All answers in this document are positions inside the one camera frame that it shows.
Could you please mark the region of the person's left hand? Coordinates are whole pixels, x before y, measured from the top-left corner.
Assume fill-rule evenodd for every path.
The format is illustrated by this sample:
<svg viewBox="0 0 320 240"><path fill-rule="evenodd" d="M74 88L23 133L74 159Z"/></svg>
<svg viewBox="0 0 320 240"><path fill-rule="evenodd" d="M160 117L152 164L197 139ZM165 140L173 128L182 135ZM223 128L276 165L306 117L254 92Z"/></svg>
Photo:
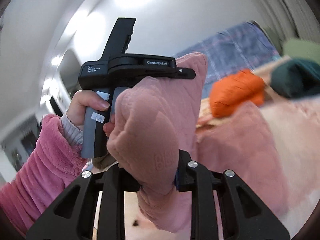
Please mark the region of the person's left hand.
<svg viewBox="0 0 320 240"><path fill-rule="evenodd" d="M103 100L97 93L91 90L77 91L66 112L68 120L78 129L84 129L85 113L87 107L96 111L105 112L109 109L110 104Z"/></svg>

